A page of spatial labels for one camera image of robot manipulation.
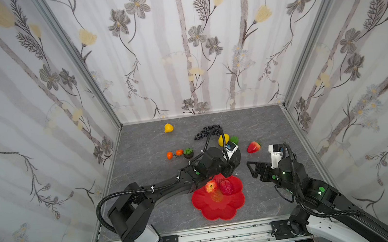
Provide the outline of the red apple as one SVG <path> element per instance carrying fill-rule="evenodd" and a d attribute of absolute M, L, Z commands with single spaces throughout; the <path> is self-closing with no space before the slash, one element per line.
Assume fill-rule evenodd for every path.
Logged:
<path fill-rule="evenodd" d="M 207 193 L 215 193 L 218 190 L 218 185 L 216 180 L 211 180 L 205 185 L 205 190 Z"/>

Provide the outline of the dark red raspberry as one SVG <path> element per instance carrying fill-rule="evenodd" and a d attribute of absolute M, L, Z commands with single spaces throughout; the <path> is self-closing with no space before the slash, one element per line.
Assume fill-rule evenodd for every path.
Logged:
<path fill-rule="evenodd" d="M 219 183 L 218 183 L 218 190 L 224 196 L 232 195 L 233 192 L 234 192 L 233 184 L 231 183 L 230 180 L 224 179 L 222 181 L 219 181 Z"/>

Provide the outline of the red flower-shaped bowl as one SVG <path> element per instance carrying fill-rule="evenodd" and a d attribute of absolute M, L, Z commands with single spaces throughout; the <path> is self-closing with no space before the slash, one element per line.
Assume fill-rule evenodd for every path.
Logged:
<path fill-rule="evenodd" d="M 217 190 L 215 193 L 207 193 L 205 186 L 193 193 L 192 204 L 201 211 L 201 214 L 211 221 L 221 219 L 224 221 L 232 220 L 239 209 L 245 204 L 245 195 L 243 193 L 243 182 L 236 176 L 224 177 L 219 174 L 214 177 L 217 184 L 219 181 L 228 179 L 233 184 L 234 192 L 232 195 L 224 196 Z"/>

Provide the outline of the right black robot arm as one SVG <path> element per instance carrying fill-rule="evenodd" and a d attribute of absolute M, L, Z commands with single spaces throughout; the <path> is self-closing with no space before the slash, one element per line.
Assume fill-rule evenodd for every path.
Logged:
<path fill-rule="evenodd" d="M 254 179 L 274 184 L 277 193 L 290 193 L 287 202 L 296 203 L 290 214 L 286 230 L 294 236 L 317 234 L 313 220 L 339 221 L 353 234 L 368 242 L 388 242 L 388 225 L 359 208 L 337 188 L 325 181 L 311 178 L 303 164 L 297 161 L 287 143 L 270 146 L 272 160 L 269 163 L 247 163 Z"/>

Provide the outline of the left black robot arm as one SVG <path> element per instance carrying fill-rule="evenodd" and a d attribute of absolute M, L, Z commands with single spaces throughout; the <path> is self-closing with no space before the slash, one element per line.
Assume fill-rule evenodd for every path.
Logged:
<path fill-rule="evenodd" d="M 221 128 L 210 131 L 201 153 L 171 179 L 150 186 L 132 183 L 125 190 L 102 198 L 95 210 L 100 224 L 122 242 L 139 242 L 145 233 L 154 231 L 148 221 L 156 205 L 175 195 L 195 192 L 217 175 L 232 176 L 241 162 L 239 146 L 225 141 L 220 148 L 210 147 L 210 137 L 216 130 Z"/>

